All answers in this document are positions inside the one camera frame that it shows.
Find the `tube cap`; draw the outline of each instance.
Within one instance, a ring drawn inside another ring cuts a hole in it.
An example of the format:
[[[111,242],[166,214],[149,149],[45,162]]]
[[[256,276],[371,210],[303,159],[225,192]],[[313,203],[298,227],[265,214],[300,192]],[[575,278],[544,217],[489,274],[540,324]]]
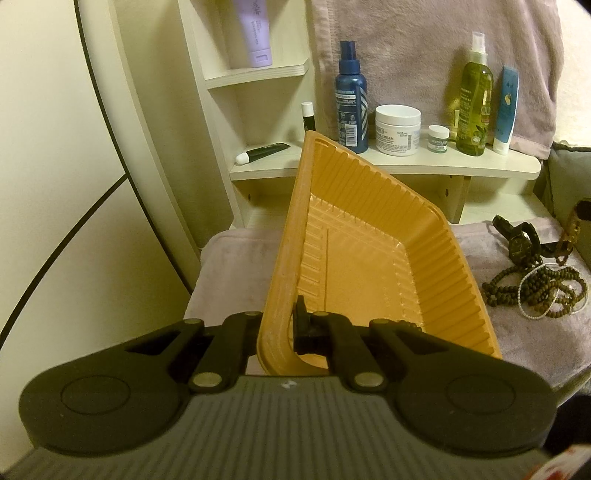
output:
[[[339,73],[342,75],[361,73],[361,66],[355,52],[355,42],[352,40],[345,40],[340,43]]]
[[[248,153],[242,152],[236,156],[236,165],[246,165],[250,161]]]
[[[251,51],[248,53],[250,56],[251,67],[268,67],[273,65],[273,58],[271,57],[271,49],[266,48],[265,50]]]
[[[487,65],[487,58],[484,33],[472,32],[470,61],[479,63],[480,65]]]
[[[495,137],[492,142],[492,149],[499,155],[507,155],[509,153],[509,143],[505,143]]]
[[[301,116],[314,116],[314,104],[312,102],[301,103]]]

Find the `black line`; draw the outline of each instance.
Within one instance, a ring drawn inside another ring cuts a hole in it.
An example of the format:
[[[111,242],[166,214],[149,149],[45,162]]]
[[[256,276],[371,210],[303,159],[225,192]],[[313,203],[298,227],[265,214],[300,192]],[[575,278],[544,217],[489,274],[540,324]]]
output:
[[[99,207],[105,202],[105,200],[107,198],[109,198],[109,196],[111,196],[111,194],[115,190],[117,190],[117,188],[125,180],[127,180],[127,174],[123,175],[119,180],[117,180],[113,184],[113,186],[109,190],[107,190],[103,194],[103,196],[95,202],[95,204],[92,207],[90,207],[90,209],[82,216],[82,218],[80,220],[78,220],[77,224],[75,224],[74,227],[72,227],[72,230],[70,230],[67,233],[67,235],[63,238],[63,240],[60,242],[60,244],[51,253],[49,258],[47,260],[45,260],[45,263],[39,269],[37,274],[33,277],[33,280],[31,281],[31,283],[29,283],[29,286],[27,287],[25,292],[22,294],[20,300],[18,300],[18,303],[14,307],[14,310],[10,314],[10,317],[8,317],[8,321],[6,322],[4,327],[2,328],[2,331],[0,332],[0,349],[2,349],[4,342],[6,342],[6,339],[8,338],[8,334],[10,333],[10,330],[14,326],[14,323],[17,321],[17,318],[21,314],[23,308],[25,307],[25,305],[29,301],[29,298],[31,298],[31,295],[33,295],[33,292],[35,291],[37,286],[41,283],[41,280],[43,279],[43,277],[45,276],[47,271],[51,268],[53,263],[57,260],[57,257],[60,256],[60,254],[64,251],[64,249],[66,248],[68,243],[70,243],[70,240],[72,240],[74,238],[75,234],[77,234],[78,231],[80,231],[80,229],[84,226],[84,224],[88,221],[88,219],[99,209]]]
[[[185,278],[182,270],[180,269],[180,267],[176,263],[176,260],[174,259],[172,253],[170,252],[170,250],[168,249],[168,247],[164,243],[162,236],[158,233],[158,230],[156,230],[156,226],[154,225],[154,222],[152,221],[152,218],[150,217],[150,214],[148,213],[148,210],[146,209],[144,202],[142,201],[142,197],[139,195],[139,191],[138,191],[137,187],[135,186],[134,179],[132,178],[131,174],[129,173],[129,169],[127,168],[127,165],[125,164],[123,154],[121,153],[121,149],[119,148],[119,144],[117,143],[117,139],[115,138],[115,133],[113,132],[113,128],[111,127],[111,122],[109,122],[109,117],[107,116],[107,111],[105,109],[105,105],[104,105],[103,100],[100,96],[99,86],[96,83],[95,73],[94,73],[94,70],[92,69],[92,63],[90,62],[90,55],[88,53],[88,47],[86,45],[86,39],[84,37],[84,27],[82,26],[82,17],[80,15],[80,5],[78,4],[78,1],[79,0],[74,0],[74,9],[76,10],[76,21],[78,22],[78,33],[80,34],[80,42],[82,43],[82,50],[84,51],[84,57],[86,59],[86,66],[88,68],[88,73],[90,74],[90,80],[92,81],[92,86],[95,89],[96,100],[99,102],[100,111],[103,114],[103,119],[105,120],[107,130],[109,131],[109,135],[111,136],[111,141],[113,142],[113,145],[115,146],[115,151],[117,152],[117,156],[119,157],[119,161],[121,162],[121,166],[123,167],[123,170],[125,170],[126,175],[129,177],[129,183],[131,185],[131,188],[134,191],[135,197],[137,198],[139,205],[142,207],[144,215],[147,218],[148,223],[150,224],[150,227],[152,228],[152,231],[154,232],[154,235],[156,235],[156,238],[158,239],[158,242],[160,243],[162,250],[164,250],[164,253],[168,257],[168,261],[173,266],[174,271],[177,273],[177,275],[180,278],[181,282],[183,283],[184,287],[191,294],[191,293],[193,293],[193,289],[191,288],[191,284]]]

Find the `jar lid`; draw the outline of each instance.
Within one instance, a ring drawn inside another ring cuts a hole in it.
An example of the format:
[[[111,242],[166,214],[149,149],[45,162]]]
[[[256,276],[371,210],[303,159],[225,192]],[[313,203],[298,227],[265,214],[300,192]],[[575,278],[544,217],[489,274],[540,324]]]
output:
[[[375,109],[375,119],[386,125],[411,127],[421,123],[421,111],[408,105],[380,105]]]
[[[433,138],[449,138],[449,129],[442,125],[429,125],[429,135]]]

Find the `gray ribbed robot base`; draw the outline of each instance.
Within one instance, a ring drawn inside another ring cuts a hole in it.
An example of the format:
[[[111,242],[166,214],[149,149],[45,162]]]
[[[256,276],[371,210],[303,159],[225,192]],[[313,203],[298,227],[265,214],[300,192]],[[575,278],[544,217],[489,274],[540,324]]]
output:
[[[76,458],[36,448],[9,480],[522,480],[547,457],[447,453],[409,433],[383,397],[336,377],[240,377],[196,395],[169,430],[129,452]]]

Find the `gray towel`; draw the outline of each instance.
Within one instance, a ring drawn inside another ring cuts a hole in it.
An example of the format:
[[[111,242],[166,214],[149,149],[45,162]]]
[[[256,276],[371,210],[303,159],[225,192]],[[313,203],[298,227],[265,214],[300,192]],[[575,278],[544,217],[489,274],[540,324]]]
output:
[[[422,124],[450,125],[472,31],[486,35],[495,77],[494,133],[504,64],[519,71],[511,148],[547,158],[556,129],[556,94],[564,62],[555,0],[311,0],[320,110],[337,138],[334,80],[339,40],[355,40],[368,80],[370,111],[384,103],[418,108]]]

